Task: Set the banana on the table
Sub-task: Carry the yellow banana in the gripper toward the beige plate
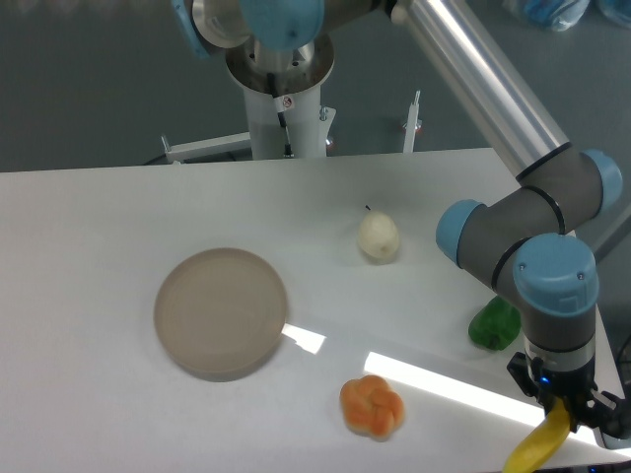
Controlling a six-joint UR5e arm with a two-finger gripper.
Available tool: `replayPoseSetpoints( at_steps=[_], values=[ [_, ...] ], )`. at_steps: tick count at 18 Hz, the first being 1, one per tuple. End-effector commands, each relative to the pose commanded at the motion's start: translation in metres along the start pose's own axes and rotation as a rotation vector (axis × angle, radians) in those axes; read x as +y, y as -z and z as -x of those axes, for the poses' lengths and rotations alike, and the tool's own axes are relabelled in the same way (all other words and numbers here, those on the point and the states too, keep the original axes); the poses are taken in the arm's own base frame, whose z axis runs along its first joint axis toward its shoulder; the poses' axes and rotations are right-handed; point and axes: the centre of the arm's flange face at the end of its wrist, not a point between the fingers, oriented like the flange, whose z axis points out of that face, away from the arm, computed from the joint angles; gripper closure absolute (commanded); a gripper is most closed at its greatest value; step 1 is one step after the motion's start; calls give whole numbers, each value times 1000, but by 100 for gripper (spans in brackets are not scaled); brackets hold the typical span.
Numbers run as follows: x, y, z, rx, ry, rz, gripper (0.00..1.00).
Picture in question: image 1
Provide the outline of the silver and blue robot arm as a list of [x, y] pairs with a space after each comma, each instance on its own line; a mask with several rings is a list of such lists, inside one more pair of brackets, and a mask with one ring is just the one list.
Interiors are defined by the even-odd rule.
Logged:
[[560, 399], [573, 427], [630, 436], [630, 403], [596, 386], [595, 257], [573, 230], [623, 186], [612, 158], [577, 150], [461, 1], [176, 1], [191, 49], [226, 54], [243, 88], [257, 159], [320, 158], [327, 126], [319, 88], [333, 65], [329, 33], [382, 10], [439, 70], [518, 189], [492, 206], [452, 205], [440, 250], [514, 306], [525, 348], [508, 370], [545, 409]]

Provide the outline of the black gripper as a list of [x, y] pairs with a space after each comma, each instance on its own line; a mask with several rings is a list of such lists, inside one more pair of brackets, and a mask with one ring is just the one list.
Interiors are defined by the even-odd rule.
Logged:
[[571, 430], [586, 426], [615, 439], [630, 438], [630, 400], [596, 391], [596, 339], [570, 351], [544, 349], [525, 338], [525, 352], [516, 352], [507, 370], [526, 397], [566, 401]]

